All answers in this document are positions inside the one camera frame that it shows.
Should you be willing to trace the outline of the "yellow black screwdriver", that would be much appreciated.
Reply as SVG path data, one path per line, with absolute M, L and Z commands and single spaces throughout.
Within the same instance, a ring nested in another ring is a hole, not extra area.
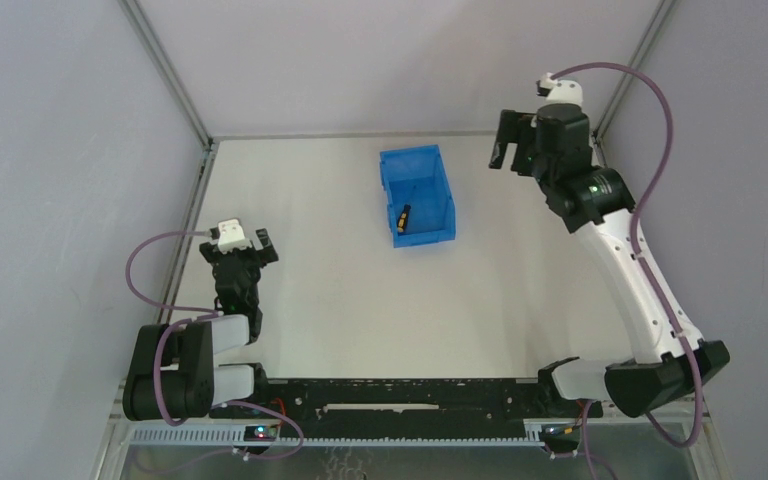
M 407 195 L 405 197 L 405 200 L 404 200 L 404 203 L 403 203 L 403 206 L 402 206 L 402 210 L 401 210 L 401 212 L 399 213 L 399 215 L 397 217 L 396 232 L 397 232 L 398 235 L 403 235 L 407 231 L 407 227 L 408 227 L 409 219 L 410 219 L 410 214 L 411 214 L 411 211 L 412 211 L 412 201 L 413 201 L 413 198 L 415 196 L 416 190 L 417 190 L 417 186 L 416 185 L 413 185 L 410 188 L 410 190 L 408 191 L 408 193 L 407 193 Z

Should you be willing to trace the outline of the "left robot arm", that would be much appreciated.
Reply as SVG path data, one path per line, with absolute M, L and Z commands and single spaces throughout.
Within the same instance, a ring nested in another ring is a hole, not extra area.
M 194 319 L 140 328 L 122 398 L 131 421 L 162 420 L 177 426 L 265 388 L 260 364 L 219 365 L 216 357 L 259 339 L 263 313 L 258 284 L 263 268 L 278 261 L 277 251 L 267 230 L 257 230 L 260 244 L 253 246 L 230 221 L 201 235 L 205 241 L 199 252 L 211 268 L 214 305 L 194 308 Z

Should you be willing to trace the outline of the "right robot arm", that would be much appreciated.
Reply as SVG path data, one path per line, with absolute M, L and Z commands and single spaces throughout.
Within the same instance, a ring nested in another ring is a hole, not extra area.
M 568 357 L 543 367 L 538 379 L 552 399 L 613 403 L 640 417 L 682 397 L 703 403 L 702 387 L 730 361 L 721 340 L 706 340 L 666 285 L 632 224 L 635 201 L 622 176 L 592 161 L 589 118 L 573 104 L 535 113 L 505 109 L 489 161 L 533 178 L 548 208 L 591 256 L 607 283 L 626 329 L 626 360 Z

